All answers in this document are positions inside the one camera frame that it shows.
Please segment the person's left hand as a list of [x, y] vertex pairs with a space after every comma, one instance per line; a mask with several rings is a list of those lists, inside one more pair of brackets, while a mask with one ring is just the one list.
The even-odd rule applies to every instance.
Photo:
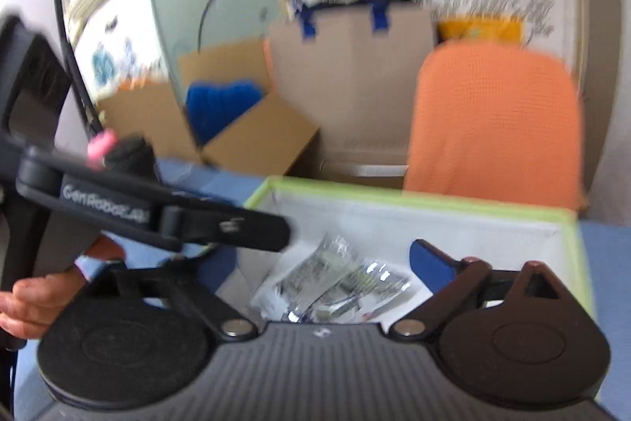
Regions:
[[1, 293], [1, 328], [23, 340], [40, 340], [88, 279], [77, 262], [60, 273], [17, 281]]

